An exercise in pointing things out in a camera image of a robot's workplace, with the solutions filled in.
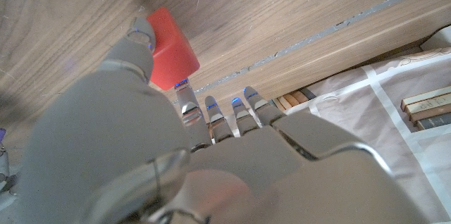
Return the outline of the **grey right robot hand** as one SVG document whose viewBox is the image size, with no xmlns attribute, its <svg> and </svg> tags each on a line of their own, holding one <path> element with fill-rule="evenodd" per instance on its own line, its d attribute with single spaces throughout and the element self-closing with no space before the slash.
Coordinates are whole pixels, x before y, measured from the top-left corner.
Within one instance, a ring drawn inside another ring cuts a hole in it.
<svg viewBox="0 0 451 224">
<path fill-rule="evenodd" d="M 1 144 L 1 194 L 16 196 L 19 177 L 20 173 L 10 174 L 8 152 Z"/>
</svg>

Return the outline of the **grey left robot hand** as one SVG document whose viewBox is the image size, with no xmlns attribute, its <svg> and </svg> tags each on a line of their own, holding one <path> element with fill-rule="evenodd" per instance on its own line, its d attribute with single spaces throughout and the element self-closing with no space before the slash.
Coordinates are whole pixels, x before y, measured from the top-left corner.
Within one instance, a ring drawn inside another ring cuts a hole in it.
<svg viewBox="0 0 451 224">
<path fill-rule="evenodd" d="M 21 223 L 425 223 L 369 145 L 252 88 L 244 134 L 189 134 L 149 86 L 145 18 L 36 122 L 18 181 Z"/>
</svg>

